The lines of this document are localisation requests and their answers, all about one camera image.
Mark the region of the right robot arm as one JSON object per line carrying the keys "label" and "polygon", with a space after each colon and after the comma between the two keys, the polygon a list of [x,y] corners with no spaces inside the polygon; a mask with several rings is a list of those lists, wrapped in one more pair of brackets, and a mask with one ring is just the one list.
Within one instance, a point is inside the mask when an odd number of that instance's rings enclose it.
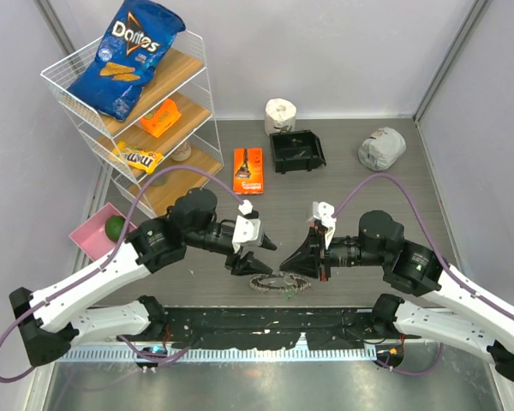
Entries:
{"label": "right robot arm", "polygon": [[370,325],[380,337],[433,339],[492,364],[514,383],[514,306],[467,278],[433,249],[408,241],[404,227],[384,211],[360,217],[356,236],[332,234],[334,220],[316,218],[283,271],[326,281],[338,267],[378,266],[395,290],[449,309],[434,313],[395,295],[376,301]]}

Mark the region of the white toilet paper roll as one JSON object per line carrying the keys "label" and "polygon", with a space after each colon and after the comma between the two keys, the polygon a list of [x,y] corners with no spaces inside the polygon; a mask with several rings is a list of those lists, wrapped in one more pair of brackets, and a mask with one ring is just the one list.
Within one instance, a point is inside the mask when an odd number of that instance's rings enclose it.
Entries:
{"label": "white toilet paper roll", "polygon": [[267,135],[293,131],[297,108],[283,98],[272,98],[265,107],[265,133]]}

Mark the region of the black plastic storage bin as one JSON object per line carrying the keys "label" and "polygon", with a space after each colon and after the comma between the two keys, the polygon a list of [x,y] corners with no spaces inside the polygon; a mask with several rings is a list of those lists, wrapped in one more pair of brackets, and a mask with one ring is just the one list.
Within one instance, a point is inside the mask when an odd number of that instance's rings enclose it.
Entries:
{"label": "black plastic storage bin", "polygon": [[320,138],[310,130],[270,134],[272,161],[276,173],[316,170],[326,166]]}

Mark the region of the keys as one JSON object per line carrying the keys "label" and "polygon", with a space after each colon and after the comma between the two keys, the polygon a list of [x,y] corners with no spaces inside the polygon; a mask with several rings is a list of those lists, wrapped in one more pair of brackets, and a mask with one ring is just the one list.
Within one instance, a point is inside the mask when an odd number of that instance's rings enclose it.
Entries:
{"label": "keys", "polygon": [[282,149],[282,158],[307,158],[312,154],[309,143],[303,138],[290,137]]}

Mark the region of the yellow M&M candy bag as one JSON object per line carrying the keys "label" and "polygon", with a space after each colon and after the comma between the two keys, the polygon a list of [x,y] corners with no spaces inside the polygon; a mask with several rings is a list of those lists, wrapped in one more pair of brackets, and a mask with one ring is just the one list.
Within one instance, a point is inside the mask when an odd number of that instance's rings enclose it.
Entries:
{"label": "yellow M&M candy bag", "polygon": [[116,157],[123,157],[130,167],[152,174],[164,155],[161,152],[145,150],[137,146],[130,146],[125,141],[117,143],[117,147],[112,150]]}

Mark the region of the orange snack box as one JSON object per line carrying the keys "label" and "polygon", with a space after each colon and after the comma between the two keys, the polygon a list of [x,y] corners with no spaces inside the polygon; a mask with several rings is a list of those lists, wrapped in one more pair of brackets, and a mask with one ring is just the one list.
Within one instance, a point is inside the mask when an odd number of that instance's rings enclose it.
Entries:
{"label": "orange snack box", "polygon": [[160,106],[147,112],[138,123],[138,126],[154,138],[159,138],[182,117],[176,102],[167,98]]}

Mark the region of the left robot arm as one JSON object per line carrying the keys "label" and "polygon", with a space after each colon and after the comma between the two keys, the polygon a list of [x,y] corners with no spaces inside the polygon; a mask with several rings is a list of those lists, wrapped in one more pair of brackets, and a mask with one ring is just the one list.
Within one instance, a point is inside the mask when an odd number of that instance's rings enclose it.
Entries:
{"label": "left robot arm", "polygon": [[218,220],[216,195],[192,189],[162,217],[146,220],[110,251],[71,277],[39,291],[18,288],[9,301],[31,366],[49,364],[81,343],[113,336],[159,339],[166,328],[158,301],[142,296],[120,307],[94,303],[121,287],[184,259],[189,247],[225,256],[234,276],[270,274],[272,268],[244,253],[246,246],[276,250],[259,213],[243,201],[234,220]]}

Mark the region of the pink plastic tray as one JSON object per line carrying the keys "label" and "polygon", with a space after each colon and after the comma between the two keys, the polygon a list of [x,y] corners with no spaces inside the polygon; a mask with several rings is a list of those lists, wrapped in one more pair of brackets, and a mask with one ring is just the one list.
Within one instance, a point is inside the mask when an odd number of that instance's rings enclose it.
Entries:
{"label": "pink plastic tray", "polygon": [[106,203],[69,235],[69,238],[91,261],[102,258],[117,244],[105,235],[105,222],[112,215],[125,218],[113,204]]}

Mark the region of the grey wrapped paper bundle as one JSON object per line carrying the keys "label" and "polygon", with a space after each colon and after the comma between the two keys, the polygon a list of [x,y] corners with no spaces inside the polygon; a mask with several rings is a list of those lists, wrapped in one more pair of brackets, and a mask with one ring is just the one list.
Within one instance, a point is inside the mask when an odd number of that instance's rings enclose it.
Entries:
{"label": "grey wrapped paper bundle", "polygon": [[373,171],[388,170],[406,151],[405,138],[394,128],[378,128],[360,145],[360,162]]}

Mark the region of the green lime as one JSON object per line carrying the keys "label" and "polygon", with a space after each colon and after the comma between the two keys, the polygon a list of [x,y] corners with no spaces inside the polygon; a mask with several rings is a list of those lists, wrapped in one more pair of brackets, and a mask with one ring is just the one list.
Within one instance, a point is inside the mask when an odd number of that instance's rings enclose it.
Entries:
{"label": "green lime", "polygon": [[125,218],[119,215],[112,215],[105,222],[105,235],[113,242],[119,240],[125,224]]}

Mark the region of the blue Doritos chip bag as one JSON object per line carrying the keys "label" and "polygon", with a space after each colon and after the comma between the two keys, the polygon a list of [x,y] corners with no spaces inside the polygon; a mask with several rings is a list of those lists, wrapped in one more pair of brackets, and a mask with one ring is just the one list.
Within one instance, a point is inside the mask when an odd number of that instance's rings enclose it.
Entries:
{"label": "blue Doritos chip bag", "polygon": [[177,34],[185,29],[179,15],[158,3],[123,2],[95,58],[68,92],[95,110],[125,121]]}

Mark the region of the orange razor box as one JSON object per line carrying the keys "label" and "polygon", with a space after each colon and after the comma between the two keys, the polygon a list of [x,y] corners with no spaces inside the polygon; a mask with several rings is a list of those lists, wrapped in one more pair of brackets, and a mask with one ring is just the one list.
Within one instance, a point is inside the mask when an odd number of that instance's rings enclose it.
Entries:
{"label": "orange razor box", "polygon": [[237,147],[234,150],[232,189],[243,195],[265,192],[264,152],[261,147]]}

